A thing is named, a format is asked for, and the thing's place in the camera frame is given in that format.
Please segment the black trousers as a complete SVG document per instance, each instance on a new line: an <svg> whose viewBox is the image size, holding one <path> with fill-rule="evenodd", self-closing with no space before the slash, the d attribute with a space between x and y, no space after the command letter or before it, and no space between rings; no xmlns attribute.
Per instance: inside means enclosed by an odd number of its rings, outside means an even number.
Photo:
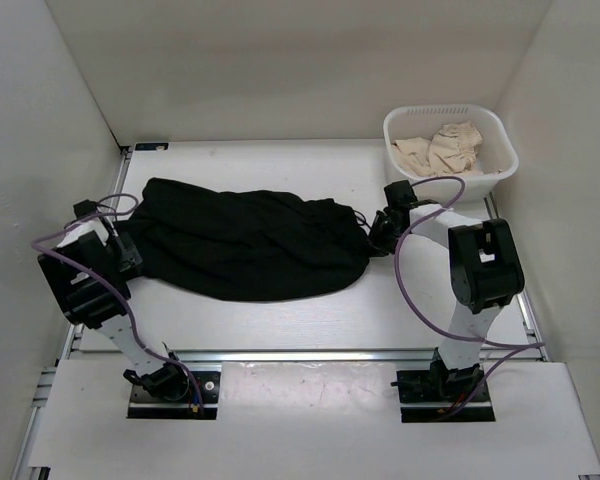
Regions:
<svg viewBox="0 0 600 480"><path fill-rule="evenodd" d="M372 257L351 207L288 192L216 192L152 178L116 228L137 247L144 276L224 301L334 293Z"/></svg>

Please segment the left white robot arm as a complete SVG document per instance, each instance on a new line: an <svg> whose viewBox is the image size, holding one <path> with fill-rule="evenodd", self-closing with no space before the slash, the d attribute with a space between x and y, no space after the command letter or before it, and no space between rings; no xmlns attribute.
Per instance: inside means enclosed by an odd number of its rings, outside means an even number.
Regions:
<svg viewBox="0 0 600 480"><path fill-rule="evenodd" d="M151 397L196 400L193 374L177 355L141 337L128 282L141 276L142 259L130 236L116 230L119 213L103 200L83 200L73 211L61 231L32 242L64 317L112 342L132 365L123 377Z"/></svg>

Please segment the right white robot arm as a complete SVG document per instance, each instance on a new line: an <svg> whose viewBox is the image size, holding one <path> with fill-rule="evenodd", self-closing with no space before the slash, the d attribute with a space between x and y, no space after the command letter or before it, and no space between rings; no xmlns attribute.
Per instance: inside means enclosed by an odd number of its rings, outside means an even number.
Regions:
<svg viewBox="0 0 600 480"><path fill-rule="evenodd" d="M391 183L384 193L387 205L377 212L368 235L372 249L392 256L400 279L400 253L408 236L446 248L456 299L448 329L424 322L443 338L428 369L400 373L395 384L408 402L466 399L485 377L480 352L492 324L524 288L510 227L502 219L481 221L453 212L450 204L421 200L408 181Z"/></svg>

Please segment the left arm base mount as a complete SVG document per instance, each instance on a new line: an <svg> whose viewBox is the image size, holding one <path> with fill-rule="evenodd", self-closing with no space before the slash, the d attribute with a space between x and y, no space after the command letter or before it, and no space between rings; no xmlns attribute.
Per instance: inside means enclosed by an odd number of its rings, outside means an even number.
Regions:
<svg viewBox="0 0 600 480"><path fill-rule="evenodd" d="M221 372L192 371L195 382L179 367L167 363L155 374L140 377L127 369L132 385L127 417L147 420L215 420L221 390Z"/></svg>

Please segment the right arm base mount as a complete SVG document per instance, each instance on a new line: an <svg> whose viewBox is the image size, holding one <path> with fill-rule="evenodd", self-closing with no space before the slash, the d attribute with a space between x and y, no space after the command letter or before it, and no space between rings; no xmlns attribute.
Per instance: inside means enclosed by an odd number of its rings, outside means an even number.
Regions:
<svg viewBox="0 0 600 480"><path fill-rule="evenodd" d="M479 363L448 369L434 358L427 370L399 370L397 389L402 423L486 423L496 420L485 372Z"/></svg>

